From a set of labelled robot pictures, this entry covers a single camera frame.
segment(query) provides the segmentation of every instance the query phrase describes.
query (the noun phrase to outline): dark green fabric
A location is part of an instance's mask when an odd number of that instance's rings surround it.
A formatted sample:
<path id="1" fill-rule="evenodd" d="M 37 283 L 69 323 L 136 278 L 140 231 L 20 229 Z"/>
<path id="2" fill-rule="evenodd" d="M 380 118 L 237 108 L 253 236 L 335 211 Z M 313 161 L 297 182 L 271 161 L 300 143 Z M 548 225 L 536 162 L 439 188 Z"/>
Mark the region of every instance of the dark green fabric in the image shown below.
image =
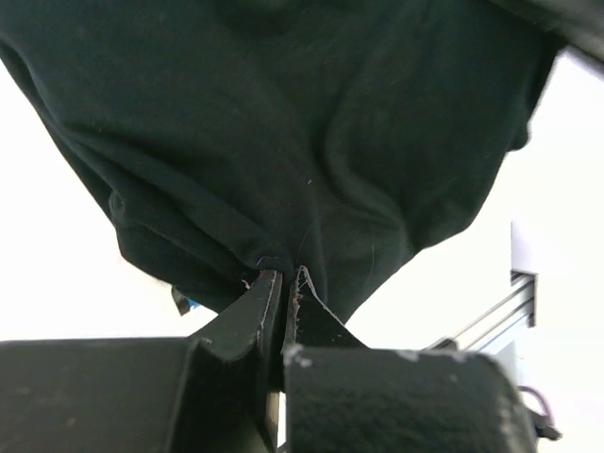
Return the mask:
<path id="1" fill-rule="evenodd" d="M 484 0 L 0 0 L 0 42 L 128 261 L 218 311 L 306 265 L 344 320 L 472 223 L 557 48 Z"/>

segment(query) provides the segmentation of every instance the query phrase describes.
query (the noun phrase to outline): purple cable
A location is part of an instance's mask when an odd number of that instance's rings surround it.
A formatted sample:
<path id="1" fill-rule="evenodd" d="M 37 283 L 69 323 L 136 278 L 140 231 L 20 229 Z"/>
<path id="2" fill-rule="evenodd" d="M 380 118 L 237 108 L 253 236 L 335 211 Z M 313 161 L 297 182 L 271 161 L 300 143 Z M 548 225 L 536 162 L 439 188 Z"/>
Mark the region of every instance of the purple cable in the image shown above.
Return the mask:
<path id="1" fill-rule="evenodd" d="M 535 398 L 537 398 L 537 401 L 539 401 L 539 405 L 541 406 L 543 413 L 543 416 L 545 417 L 547 424 L 550 425 L 551 427 L 554 427 L 554 415 L 551 411 L 551 408 L 549 406 L 549 403 L 547 403 L 547 400 L 545 399 L 545 397 L 541 394 L 541 392 L 539 392 L 536 389 L 533 389 L 532 387 L 528 387 L 525 385 L 520 385 L 518 386 L 518 391 L 520 392 L 525 392 L 527 394 L 532 394 Z"/>

